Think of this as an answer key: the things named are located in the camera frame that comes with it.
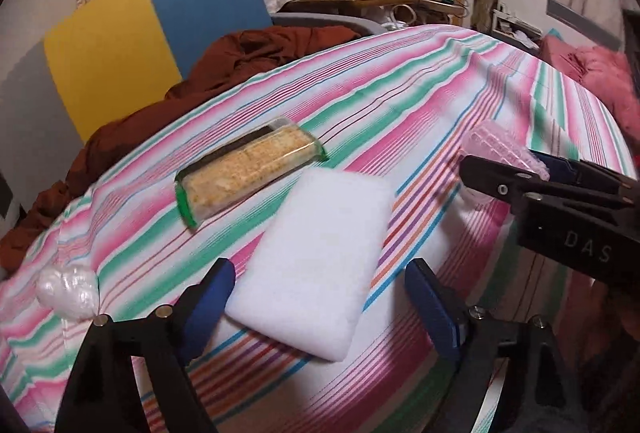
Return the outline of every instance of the metal screw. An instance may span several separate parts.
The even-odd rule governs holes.
[[[105,326],[109,321],[109,316],[107,314],[98,314],[94,318],[94,325],[97,327]]]
[[[533,316],[531,318],[531,322],[533,323],[533,326],[538,328],[545,328],[547,325],[545,318],[541,315]]]
[[[469,315],[473,319],[483,319],[486,316],[486,310],[478,305],[473,305],[473,307],[469,307]]]
[[[159,318],[168,318],[174,313],[174,308],[171,305],[161,305],[156,309],[156,316]]]

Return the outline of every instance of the chair backrest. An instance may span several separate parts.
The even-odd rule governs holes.
[[[0,173],[0,238],[15,225],[19,216],[20,204],[14,199],[11,188]],[[0,281],[4,279],[5,274],[4,269],[0,267]]]
[[[265,28],[263,0],[92,0],[0,85],[0,171],[30,207],[92,133],[159,101],[210,43]]]

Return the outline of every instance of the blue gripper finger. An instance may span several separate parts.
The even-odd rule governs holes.
[[[459,362],[468,328],[466,306],[452,289],[440,284],[421,258],[407,264],[404,288],[438,355]]]
[[[236,284],[234,264],[224,258],[216,262],[220,262],[220,270],[200,296],[182,329],[183,341],[176,354],[183,366],[202,355]]]
[[[571,163],[564,157],[556,157],[548,153],[529,150],[549,170],[549,181],[559,184],[573,184],[578,176],[578,172],[572,168]]]

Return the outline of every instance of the brown blanket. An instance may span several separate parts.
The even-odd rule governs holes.
[[[260,72],[357,38],[343,26],[280,27],[246,30],[212,43],[186,81],[164,100],[99,128],[85,144],[64,182],[38,195],[26,218],[0,240],[0,265],[15,272],[38,235],[100,175],[153,134],[193,108]]]

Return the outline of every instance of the white sponge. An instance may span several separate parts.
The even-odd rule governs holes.
[[[328,361],[342,361],[369,293],[394,189],[359,173],[304,172],[236,283],[227,315]]]

